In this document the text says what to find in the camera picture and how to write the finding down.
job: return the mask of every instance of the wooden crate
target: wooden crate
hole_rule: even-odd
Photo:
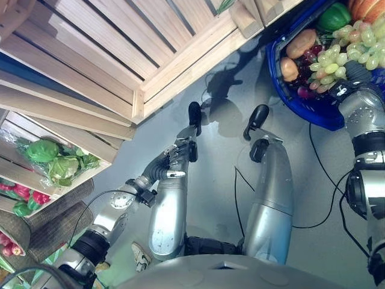
[[[304,0],[254,0],[258,8],[258,11],[255,11],[254,8],[248,8],[248,10],[255,14],[259,12],[262,22],[265,26],[271,25],[276,21],[280,16],[287,13],[289,10],[293,9],[299,3]]]
[[[217,15],[220,2],[36,2],[28,20],[0,44],[0,52],[128,124],[140,123],[263,29],[259,15],[248,18],[251,26],[234,21],[241,19],[236,15],[243,15],[242,9]],[[57,99],[45,96],[45,101]]]
[[[23,156],[16,152],[13,146],[3,141],[0,142],[0,177],[49,195],[51,201],[44,204],[43,207],[51,204],[71,189],[109,167],[114,161],[119,149],[119,147],[116,148],[111,146],[110,143],[105,141],[103,139],[105,136],[103,135],[96,137],[95,135],[78,128],[27,117],[12,111],[6,112],[5,117],[3,117],[1,128],[11,132],[17,137],[23,137],[30,141],[49,137],[64,145],[75,145],[83,151],[89,152],[100,158],[100,166],[79,175],[73,181],[71,187],[46,187],[42,185],[43,175],[32,172],[31,170],[33,168],[31,165]],[[119,143],[121,144],[119,139],[111,137],[106,138],[111,142],[114,142],[115,146]],[[12,212],[15,203],[15,200],[0,196],[0,210]]]

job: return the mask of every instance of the wire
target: wire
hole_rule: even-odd
[[[314,145],[314,141],[313,141],[313,137],[312,137],[312,123],[311,123],[311,122],[309,122],[309,138],[310,138],[310,142],[312,143],[312,147],[313,147],[315,156],[317,157],[318,163],[319,163],[319,165],[321,166],[322,170],[324,171],[325,175],[326,175],[327,178],[331,181],[331,183],[332,183],[335,187],[337,187],[337,190],[339,190],[340,193],[343,194],[343,191],[341,191],[341,190],[339,189],[339,187],[336,185],[336,183],[332,180],[331,176],[330,176],[330,175],[328,174],[328,172],[326,171],[326,169],[325,169],[325,167],[324,167],[324,165],[323,165],[323,163],[322,163],[322,161],[321,161],[321,159],[320,159],[320,157],[319,157],[319,155],[318,155],[318,152],[317,152],[317,149],[316,149],[316,147],[315,147],[315,145]]]
[[[314,150],[314,153],[317,157],[317,160],[319,162],[319,165],[322,167],[324,173],[326,174],[326,176],[328,177],[328,179],[331,181],[331,183],[342,193],[342,197],[339,201],[339,210],[340,210],[340,213],[341,213],[341,218],[342,218],[342,226],[343,226],[343,229],[345,230],[345,232],[348,234],[348,236],[350,237],[350,239],[352,239],[352,241],[357,245],[357,247],[365,254],[366,257],[369,258],[369,254],[367,253],[367,251],[365,251],[365,249],[363,248],[363,246],[357,241],[357,239],[350,233],[350,231],[348,230],[347,228],[347,224],[346,224],[346,220],[345,220],[345,215],[343,213],[343,209],[342,209],[342,201],[343,199],[345,198],[346,196],[346,192],[343,192],[341,191],[339,188],[338,188],[338,185],[336,185],[333,180],[331,179],[330,175],[328,174],[328,172],[326,171],[324,165],[322,164],[322,161],[321,159],[319,158],[319,155],[317,153],[317,150],[316,150],[316,147],[314,145],[314,142],[313,142],[313,137],[312,137],[312,124],[309,122],[309,138],[310,138],[310,142],[312,143],[312,147],[313,147],[313,150]]]
[[[336,192],[337,192],[337,189],[338,189],[338,186],[339,184],[342,182],[342,180],[344,179],[344,177],[346,177],[347,175],[349,175],[349,173],[351,172],[351,170],[349,172],[347,172],[346,174],[344,174],[341,179],[339,179],[339,181],[337,182],[337,185],[334,187],[334,191],[333,191],[333,196],[331,197],[331,202],[330,202],[330,208],[329,208],[329,212],[327,213],[326,217],[320,221],[319,223],[315,224],[315,225],[312,225],[312,226],[293,226],[293,228],[296,228],[296,229],[312,229],[312,228],[315,228],[315,227],[318,227],[318,226],[321,226],[323,223],[325,223],[327,221],[327,219],[330,217],[330,214],[331,214],[331,211],[333,209],[333,204],[334,204],[334,197],[336,196]]]
[[[369,254],[367,253],[367,251],[362,247],[362,245],[357,241],[356,238],[354,238],[354,236],[350,233],[350,231],[348,230],[348,227],[347,227],[347,223],[346,223],[346,220],[345,220],[345,215],[343,213],[343,209],[342,209],[342,201],[343,199],[346,197],[346,192],[343,193],[342,197],[340,198],[339,200],[339,211],[341,212],[341,218],[342,218],[342,225],[343,225],[343,229],[345,230],[345,232],[348,234],[348,236],[350,237],[350,239],[352,239],[353,242],[355,242],[355,244],[357,245],[357,247],[362,251],[362,253],[364,253],[364,255],[369,258]]]
[[[241,232],[242,232],[242,236],[245,237],[245,232],[243,230],[243,226],[242,226],[242,221],[241,221],[241,216],[239,215],[239,208],[238,208],[238,200],[237,200],[237,197],[236,197],[236,177],[237,177],[237,173],[239,173],[242,177],[242,179],[245,181],[245,183],[253,190],[254,188],[250,185],[250,183],[245,179],[245,177],[242,175],[242,173],[238,170],[238,168],[236,166],[234,166],[234,171],[235,171],[235,179],[234,179],[234,199],[235,199],[235,208],[236,208],[236,215],[238,216],[238,222],[239,222],[239,227],[241,227]]]
[[[73,285],[65,280],[58,272],[57,272],[57,269],[51,267],[51,266],[47,266],[45,264],[37,264],[37,265],[34,265],[34,266],[31,266],[31,267],[25,267],[23,269],[20,269],[20,270],[16,270],[14,273],[12,274],[9,274],[6,279],[4,280],[3,283],[0,284],[0,288],[4,288],[4,286],[6,286],[13,278],[15,277],[18,277],[19,275],[21,274],[24,274],[26,272],[29,272],[29,271],[36,271],[36,270],[41,270],[41,271],[45,271],[46,273],[50,274],[52,277],[55,278],[55,280],[58,282],[58,284],[60,285],[60,287],[62,289],[69,289],[69,288],[73,288]]]
[[[104,194],[113,193],[113,192],[127,193],[127,194],[131,194],[131,195],[133,195],[133,196],[135,196],[135,197],[137,196],[137,194],[131,193],[130,191],[123,191],[123,190],[108,190],[108,191],[104,191],[104,192],[98,194],[96,197],[94,197],[94,198],[91,200],[91,202],[88,203],[87,206],[85,206],[84,210],[83,210],[82,213],[80,214],[80,216],[79,216],[79,218],[78,218],[78,221],[76,222],[76,225],[75,225],[75,227],[74,227],[74,229],[73,229],[71,238],[70,238],[70,240],[69,240],[69,242],[68,242],[68,247],[71,246],[71,242],[72,242],[73,236],[75,235],[75,232],[76,232],[76,227],[78,226],[78,224],[79,224],[79,222],[80,222],[80,219],[82,218],[82,216],[83,216],[84,212],[87,210],[87,208],[88,208],[88,207],[89,207],[89,206],[90,206],[90,205],[91,205],[91,204],[92,204],[98,197],[103,196]]]

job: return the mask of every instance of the black joint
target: black joint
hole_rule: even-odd
[[[158,192],[156,190],[145,190],[139,196],[140,202],[151,208],[155,204],[155,196],[157,194]]]
[[[190,163],[195,163],[198,160],[198,147],[194,141],[190,141],[188,144],[188,160]]]
[[[385,132],[375,131],[361,134],[352,139],[354,154],[357,156],[366,152],[385,150]]]
[[[269,146],[269,141],[265,140],[264,138],[260,138],[256,140],[256,142],[253,144],[253,147],[250,151],[250,158],[252,161],[255,161],[256,163],[260,163],[262,161],[262,157],[265,154],[267,148]]]
[[[269,107],[265,104],[258,105],[248,120],[246,129],[243,132],[243,138],[247,141],[250,141],[250,130],[255,131],[257,128],[260,128],[265,122],[268,115]]]
[[[202,112],[198,102],[194,101],[188,106],[188,118],[189,125],[194,125],[197,128],[197,136],[199,136],[202,133]]]

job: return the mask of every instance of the wooden slat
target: wooden slat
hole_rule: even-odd
[[[120,147],[122,146],[122,143],[124,142],[123,140],[121,140],[120,138],[116,138],[116,137],[109,137],[108,135],[104,135],[104,134],[95,134],[97,135],[98,137],[100,137],[102,140],[106,141],[107,143],[109,143],[110,146],[112,146],[113,148],[119,150]]]
[[[10,35],[0,46],[0,51],[117,114],[127,119],[131,118],[132,105],[21,38]]]
[[[131,128],[80,113],[77,110],[35,98],[4,86],[0,87],[0,107],[112,137],[131,139]]]
[[[205,56],[199,59],[193,66],[179,75],[173,82],[166,86],[149,102],[144,104],[144,117],[148,117],[157,109],[170,101],[183,89],[187,88],[194,81],[199,79],[207,71],[222,61],[230,53],[240,48],[248,39],[246,39],[239,29],[234,30],[222,42],[211,49]]]
[[[79,0],[46,0],[45,2],[69,21],[75,23],[77,27],[111,51],[143,78],[146,79],[156,70],[154,64],[85,2]]]
[[[134,91],[134,103],[132,105],[132,120],[136,123],[144,119],[144,91]]]
[[[3,15],[0,15],[0,42],[8,38],[28,18],[35,2],[36,0],[29,0],[27,8],[19,4],[13,5],[8,7]]]
[[[176,50],[182,48],[191,39],[191,34],[166,0],[132,0],[132,2]]]
[[[14,148],[9,148],[1,145],[1,155],[3,156],[5,153],[11,153],[13,150],[13,154],[17,154]],[[54,194],[57,191],[56,187],[44,187],[42,184],[43,176],[34,173],[30,170],[25,169],[22,166],[18,166],[20,164],[20,160],[15,160],[14,163],[8,161],[9,157],[0,158],[0,176],[4,179],[7,179],[11,182],[16,182],[20,185],[24,185],[33,190],[40,191],[46,194]]]
[[[173,1],[196,33],[206,29],[207,24],[214,18],[205,0]]]
[[[77,54],[68,46],[62,44],[59,40],[53,38],[48,33],[45,33],[32,22],[24,22],[18,27],[16,32],[23,38],[28,39],[33,44],[37,45],[39,48],[54,55],[72,69],[87,76],[100,86],[132,104],[132,93],[130,93],[128,87],[118,82],[83,56]]]
[[[32,141],[38,140],[40,138],[49,137],[51,139],[54,139],[64,144],[65,146],[68,145],[68,142],[63,138],[60,138],[56,134],[53,134],[46,129],[43,129],[41,126],[30,121],[29,119],[25,118],[21,114],[15,113],[14,111],[10,111],[10,113],[7,116],[7,120],[10,121],[12,124],[20,127],[24,131],[30,132],[31,134],[33,134],[33,136],[38,137],[37,139],[33,139]]]
[[[232,19],[245,38],[249,38],[256,32],[263,29],[263,23],[259,15],[255,18],[240,1],[236,1],[230,7],[229,11]]]
[[[56,104],[63,105],[65,107],[72,108],[74,110],[81,111],[83,113],[91,114],[92,116],[100,117],[119,125],[130,127],[130,121],[122,118],[121,116],[112,113],[108,110],[96,107],[95,105],[88,104],[84,101],[79,101],[76,98],[65,95],[64,93],[56,92],[55,90],[48,89],[31,81],[19,78],[16,75],[4,72],[0,70],[0,85],[4,85],[11,89],[16,89],[29,95],[36,96],[38,98],[52,101]]]
[[[90,2],[159,65],[173,56],[171,49],[125,0],[90,0]]]
[[[224,39],[236,25],[228,10],[217,16],[205,31],[195,35],[186,48],[175,54],[167,65],[159,69],[156,75],[143,82],[141,89],[146,92],[145,102],[150,100],[168,83],[193,65],[200,57]]]
[[[16,204],[15,200],[0,196],[0,210],[13,214],[14,204]]]
[[[19,126],[15,125],[13,122],[5,119],[4,122],[1,125],[1,129],[5,129],[6,131],[9,131],[12,133],[15,137],[23,137],[30,141],[37,141],[39,138],[30,133],[29,131],[26,131],[23,128],[20,128]]]
[[[105,160],[108,163],[114,162],[117,150],[101,140],[98,140],[87,131],[72,128],[71,126],[62,125],[60,123],[50,122],[48,120],[38,119],[36,117],[30,117],[29,119],[94,156]]]
[[[56,14],[52,14],[41,3],[37,2],[35,4],[28,19],[130,89],[135,90],[142,82],[136,75],[97,47],[69,23],[63,21]]]

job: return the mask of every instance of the bunch of grapes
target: bunch of grapes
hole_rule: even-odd
[[[365,64],[367,70],[385,67],[385,38],[376,38],[371,24],[358,20],[333,32],[341,47],[346,47],[349,60]]]

